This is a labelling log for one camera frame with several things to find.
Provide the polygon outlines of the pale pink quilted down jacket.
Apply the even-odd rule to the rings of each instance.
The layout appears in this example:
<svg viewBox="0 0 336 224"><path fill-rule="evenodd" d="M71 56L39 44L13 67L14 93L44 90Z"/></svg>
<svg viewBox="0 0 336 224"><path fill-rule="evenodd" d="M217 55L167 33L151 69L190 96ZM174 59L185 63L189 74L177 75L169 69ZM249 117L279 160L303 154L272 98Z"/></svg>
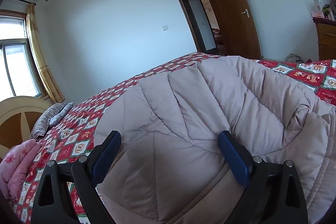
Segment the pale pink quilted down jacket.
<svg viewBox="0 0 336 224"><path fill-rule="evenodd" d="M223 223L243 193L218 146L229 131L254 156L294 162L308 220L335 200L335 107L296 80L242 57L146 77L101 117L121 149L97 189L117 223Z"/></svg>

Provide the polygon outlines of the pink folded blanket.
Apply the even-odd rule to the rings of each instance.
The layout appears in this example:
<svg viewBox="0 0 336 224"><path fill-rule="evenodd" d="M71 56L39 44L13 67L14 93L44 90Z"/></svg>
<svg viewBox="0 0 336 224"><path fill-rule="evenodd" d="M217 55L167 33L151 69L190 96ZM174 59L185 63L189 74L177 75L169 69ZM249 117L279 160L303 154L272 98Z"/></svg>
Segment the pink folded blanket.
<svg viewBox="0 0 336 224"><path fill-rule="evenodd" d="M13 200L19 196L40 147L40 143L35 139L24 141L13 147L1 161L1 192L6 200Z"/></svg>

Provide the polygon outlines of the red patterned bed quilt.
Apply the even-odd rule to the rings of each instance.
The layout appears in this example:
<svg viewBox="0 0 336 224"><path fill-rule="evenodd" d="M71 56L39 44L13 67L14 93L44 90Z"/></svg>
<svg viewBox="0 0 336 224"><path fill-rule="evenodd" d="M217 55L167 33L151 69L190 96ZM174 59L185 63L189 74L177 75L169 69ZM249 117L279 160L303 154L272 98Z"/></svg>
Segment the red patterned bed quilt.
<svg viewBox="0 0 336 224"><path fill-rule="evenodd" d="M201 52L189 53L140 73L74 106L41 139L41 148L27 171L26 180L22 183L17 198L10 204L21 222L31 222L35 193L47 162L49 160L56 160L58 163L73 162L82 154L88 155L93 149L93 135L98 121L119 96L140 79L165 71L176 71L212 58L213 55ZM323 101L335 104L335 85L327 85L328 80L335 81L335 60L302 64L262 61L261 64L297 80L312 89Z"/></svg>

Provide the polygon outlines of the striped grey pillow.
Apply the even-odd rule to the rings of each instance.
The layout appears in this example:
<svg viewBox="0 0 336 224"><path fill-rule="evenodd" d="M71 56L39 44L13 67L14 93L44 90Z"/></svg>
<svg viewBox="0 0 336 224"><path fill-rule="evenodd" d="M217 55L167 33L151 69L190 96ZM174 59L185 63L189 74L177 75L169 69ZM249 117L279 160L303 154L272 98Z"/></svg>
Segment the striped grey pillow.
<svg viewBox="0 0 336 224"><path fill-rule="evenodd" d="M57 125L74 106L74 102L56 103L49 107L35 122L31 131L33 139L45 136L49 128Z"/></svg>

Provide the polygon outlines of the cream and brown headboard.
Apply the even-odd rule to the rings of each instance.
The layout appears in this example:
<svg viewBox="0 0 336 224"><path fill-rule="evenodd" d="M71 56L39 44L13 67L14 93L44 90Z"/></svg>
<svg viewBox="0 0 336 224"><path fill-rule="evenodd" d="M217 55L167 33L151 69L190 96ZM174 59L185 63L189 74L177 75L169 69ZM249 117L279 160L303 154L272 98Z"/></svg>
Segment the cream and brown headboard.
<svg viewBox="0 0 336 224"><path fill-rule="evenodd" d="M50 102L29 96L15 96L1 101L1 159L12 147L31 138L34 124L50 106Z"/></svg>

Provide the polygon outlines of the yellow right curtain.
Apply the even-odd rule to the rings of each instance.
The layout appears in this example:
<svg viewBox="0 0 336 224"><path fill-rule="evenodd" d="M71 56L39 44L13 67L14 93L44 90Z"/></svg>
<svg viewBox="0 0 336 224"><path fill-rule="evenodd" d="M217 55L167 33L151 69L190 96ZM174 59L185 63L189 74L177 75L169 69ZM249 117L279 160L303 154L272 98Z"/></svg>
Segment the yellow right curtain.
<svg viewBox="0 0 336 224"><path fill-rule="evenodd" d="M26 31L35 66L37 67L39 76L49 98L54 103L63 102L65 98L62 92L59 90L59 87L54 80L53 75L42 53L39 30L37 25L37 16L35 13L35 5L33 3L29 3L27 5Z"/></svg>

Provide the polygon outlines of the dark bundle on floor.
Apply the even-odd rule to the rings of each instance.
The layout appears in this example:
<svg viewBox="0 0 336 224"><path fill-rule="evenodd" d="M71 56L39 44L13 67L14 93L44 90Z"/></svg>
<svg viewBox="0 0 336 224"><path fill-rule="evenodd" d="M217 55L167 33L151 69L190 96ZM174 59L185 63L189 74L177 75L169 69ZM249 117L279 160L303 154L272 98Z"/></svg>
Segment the dark bundle on floor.
<svg viewBox="0 0 336 224"><path fill-rule="evenodd" d="M290 53L286 58L285 58L286 63L296 63L296 64L302 64L304 63L303 59L295 55L294 53Z"/></svg>

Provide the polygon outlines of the brown wooden door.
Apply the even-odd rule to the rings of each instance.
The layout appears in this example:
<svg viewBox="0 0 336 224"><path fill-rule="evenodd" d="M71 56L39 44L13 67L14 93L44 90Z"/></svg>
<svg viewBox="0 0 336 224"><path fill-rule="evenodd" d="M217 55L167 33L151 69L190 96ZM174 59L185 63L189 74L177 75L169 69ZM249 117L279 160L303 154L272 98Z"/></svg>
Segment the brown wooden door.
<svg viewBox="0 0 336 224"><path fill-rule="evenodd" d="M247 0L210 0L226 55L260 59L259 39ZM242 12L248 9L250 18Z"/></svg>

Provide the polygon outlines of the wooden dresser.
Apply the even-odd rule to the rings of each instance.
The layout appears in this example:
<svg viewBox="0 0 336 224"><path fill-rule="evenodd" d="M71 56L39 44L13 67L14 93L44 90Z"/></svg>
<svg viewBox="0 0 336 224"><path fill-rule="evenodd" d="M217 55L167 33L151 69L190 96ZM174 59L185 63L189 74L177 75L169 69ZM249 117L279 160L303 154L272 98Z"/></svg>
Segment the wooden dresser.
<svg viewBox="0 0 336 224"><path fill-rule="evenodd" d="M318 36L319 61L336 58L336 22L323 18L313 18Z"/></svg>

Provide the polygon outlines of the items on dresser top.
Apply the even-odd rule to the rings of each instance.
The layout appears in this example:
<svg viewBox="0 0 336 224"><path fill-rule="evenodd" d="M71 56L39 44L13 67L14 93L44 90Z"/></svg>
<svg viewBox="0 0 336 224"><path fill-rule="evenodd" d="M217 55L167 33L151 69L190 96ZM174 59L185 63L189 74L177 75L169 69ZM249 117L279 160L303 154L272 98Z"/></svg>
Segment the items on dresser top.
<svg viewBox="0 0 336 224"><path fill-rule="evenodd" d="M313 0L315 10L311 12L312 18L321 18L335 21L335 0L324 4L322 0Z"/></svg>

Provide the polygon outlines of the window with dark frame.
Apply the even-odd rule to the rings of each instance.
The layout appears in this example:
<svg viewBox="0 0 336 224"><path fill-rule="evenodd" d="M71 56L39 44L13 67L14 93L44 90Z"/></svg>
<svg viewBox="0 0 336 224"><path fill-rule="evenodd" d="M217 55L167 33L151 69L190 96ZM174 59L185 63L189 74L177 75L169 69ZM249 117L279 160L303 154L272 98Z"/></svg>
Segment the window with dark frame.
<svg viewBox="0 0 336 224"><path fill-rule="evenodd" d="M26 15L1 10L1 101L47 95L35 66L26 32Z"/></svg>

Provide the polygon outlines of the white wall switch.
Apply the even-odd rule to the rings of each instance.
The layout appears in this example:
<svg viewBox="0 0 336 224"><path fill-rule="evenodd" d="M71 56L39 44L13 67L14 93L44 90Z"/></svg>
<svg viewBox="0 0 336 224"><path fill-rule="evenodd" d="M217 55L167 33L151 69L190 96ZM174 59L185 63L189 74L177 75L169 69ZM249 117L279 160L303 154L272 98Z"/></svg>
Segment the white wall switch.
<svg viewBox="0 0 336 224"><path fill-rule="evenodd" d="M163 31L167 31L168 29L169 29L169 28L168 28L167 25L162 26L162 30L163 30Z"/></svg>

